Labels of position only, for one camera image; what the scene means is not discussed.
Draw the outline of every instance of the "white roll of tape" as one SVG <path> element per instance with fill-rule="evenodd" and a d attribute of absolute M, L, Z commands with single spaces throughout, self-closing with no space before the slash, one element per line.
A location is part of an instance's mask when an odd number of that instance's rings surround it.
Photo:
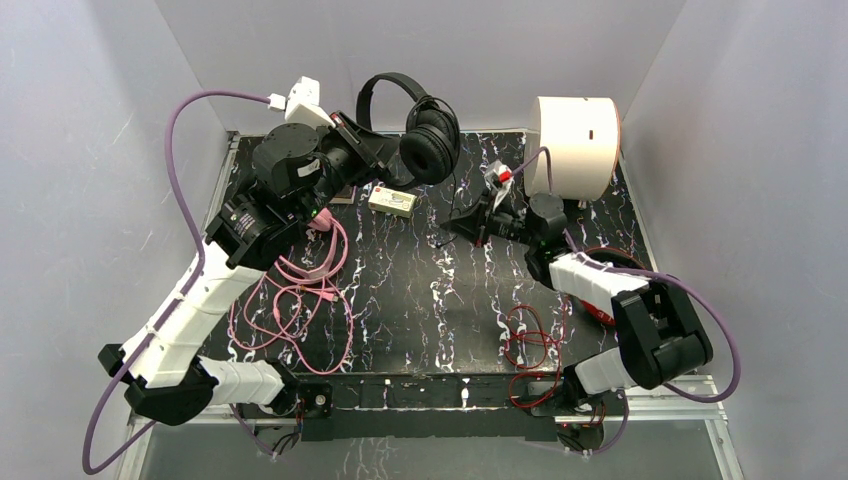
<path fill-rule="evenodd" d="M 620 141 L 621 122 L 612 99 L 536 97 L 524 159 L 540 146 L 548 147 L 554 194 L 597 200 L 615 171 Z M 548 191 L 544 154 L 524 171 L 524 191 L 528 195 Z"/>

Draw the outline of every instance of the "black table surface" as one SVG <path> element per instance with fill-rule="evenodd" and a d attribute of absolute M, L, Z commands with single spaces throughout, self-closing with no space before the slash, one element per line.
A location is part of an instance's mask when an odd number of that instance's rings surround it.
<path fill-rule="evenodd" d="M 250 152 L 261 137 L 242 137 L 227 184 L 226 198 L 250 171 Z M 456 205 L 471 206 L 484 188 L 482 172 L 489 162 L 501 160 L 515 168 L 524 155 L 522 133 L 464 134 L 463 154 L 456 168 Z M 413 216 L 404 219 L 368 208 L 370 186 L 359 189 L 352 205 L 333 205 L 333 215 L 347 231 L 350 252 L 336 284 L 349 300 L 355 317 L 351 352 L 342 372 L 377 373 L 511 373 L 516 369 L 504 358 L 508 337 L 506 314 L 519 304 L 535 307 L 544 328 L 555 338 L 563 336 L 562 365 L 568 365 L 616 345 L 615 331 L 589 316 L 572 299 L 551 291 L 530 278 L 524 264 L 525 248 L 492 237 L 484 248 L 474 248 L 458 238 L 437 249 L 450 236 L 438 224 L 448 218 L 452 179 L 434 187 L 411 191 L 419 196 Z M 523 192 L 510 201 L 517 209 Z M 566 202 L 569 231 L 582 246 L 611 246 L 649 264 L 647 250 L 620 168 L 610 187 L 597 201 L 579 208 Z M 329 234 L 315 235 L 290 252 L 281 252 L 305 267 L 323 261 Z M 284 284 L 272 272 L 271 278 Z M 266 334 L 253 331 L 242 320 L 247 314 L 268 330 L 277 326 L 272 302 L 277 288 L 265 282 L 249 304 L 250 288 L 235 304 L 235 335 L 257 345 Z M 306 296 L 307 306 L 315 297 Z M 294 299 L 283 296 L 278 305 L 284 318 Z M 305 372 L 290 344 L 277 341 L 248 353 L 230 337 L 228 322 L 219 322 L 201 354 L 215 359 L 259 360 L 278 358 L 295 372 Z M 513 328 L 534 326 L 528 316 L 512 320 Z M 310 365 L 326 369 L 344 353 L 347 324 L 340 303 L 321 307 L 299 347 Z M 551 348 L 552 356 L 556 355 Z M 536 363 L 542 347 L 515 345 L 511 355 Z M 553 368 L 548 360 L 543 368 Z"/>

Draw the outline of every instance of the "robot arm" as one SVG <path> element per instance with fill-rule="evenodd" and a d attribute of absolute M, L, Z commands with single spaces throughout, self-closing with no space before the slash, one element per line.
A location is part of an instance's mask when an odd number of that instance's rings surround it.
<path fill-rule="evenodd" d="M 653 389 L 712 360 L 712 345 L 683 290 L 607 271 L 606 264 L 573 251 L 563 237 L 567 218 L 557 196 L 537 193 L 525 213 L 514 213 L 500 202 L 512 178 L 498 163 L 486 172 L 489 189 L 475 207 L 442 227 L 476 246 L 490 235 L 527 244 L 524 259 L 535 280 L 612 316 L 618 333 L 617 348 L 565 367 L 563 384 L 545 402 L 548 407 L 571 410 L 611 390 Z M 547 391 L 531 382 L 521 402 Z"/>
<path fill-rule="evenodd" d="M 206 230 L 205 266 L 186 294 L 180 286 L 198 264 L 195 257 L 177 287 L 150 321 L 123 344 L 103 347 L 98 359 L 114 376 L 128 353 L 148 335 L 153 340 L 121 378 L 132 410 L 167 425 L 179 425 L 206 406 L 268 405 L 278 413 L 302 401 L 307 416 L 329 414 L 329 385 L 299 382 L 278 362 L 224 362 L 197 355 L 232 303 L 258 281 L 279 253 L 305 237 L 307 224 L 346 185 L 361 186 L 389 175 L 398 139 L 356 125 L 342 112 L 318 107 L 318 82 L 302 78 L 288 99 L 270 97 L 269 108 L 286 110 L 287 123 L 254 150 L 250 182 L 225 202 Z M 155 319 L 179 303 L 160 328 Z M 312 402 L 309 396 L 323 395 Z"/>

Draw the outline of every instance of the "headphones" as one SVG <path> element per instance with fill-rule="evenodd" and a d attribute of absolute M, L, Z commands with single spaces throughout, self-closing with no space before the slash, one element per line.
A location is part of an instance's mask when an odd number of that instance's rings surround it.
<path fill-rule="evenodd" d="M 395 190 L 418 185 L 436 185 L 456 168 L 460 153 L 459 122 L 444 100 L 429 95 L 415 80 L 402 73 L 381 73 L 365 82 L 356 97 L 356 123 L 371 130 L 371 97 L 374 85 L 386 80 L 402 88 L 415 101 L 406 116 L 406 132 L 400 139 L 400 159 L 414 180 L 400 183 L 396 178 L 382 179 Z"/>

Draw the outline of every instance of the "white wall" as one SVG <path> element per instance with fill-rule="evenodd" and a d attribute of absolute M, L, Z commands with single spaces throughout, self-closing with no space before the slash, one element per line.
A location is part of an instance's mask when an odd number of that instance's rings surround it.
<path fill-rule="evenodd" d="M 845 2 L 690 0 L 624 123 L 659 267 L 741 345 L 747 478 L 848 477 L 846 79 Z"/>
<path fill-rule="evenodd" d="M 191 258 L 162 133 L 199 85 L 152 1 L 0 0 L 0 12 L 0 476 L 81 478 L 108 379 L 97 352 L 137 331 Z M 202 220 L 226 133 L 208 103 L 177 128 Z M 116 395 L 95 461 L 127 413 Z"/>
<path fill-rule="evenodd" d="M 608 96 L 627 111 L 684 0 L 159 1 L 205 88 L 288 93 L 301 75 L 353 114 L 375 73 L 401 71 L 448 100 L 463 129 L 526 127 L 537 95 Z M 378 86 L 375 126 L 411 103 Z M 213 100 L 224 126 L 265 133 L 249 106 Z"/>

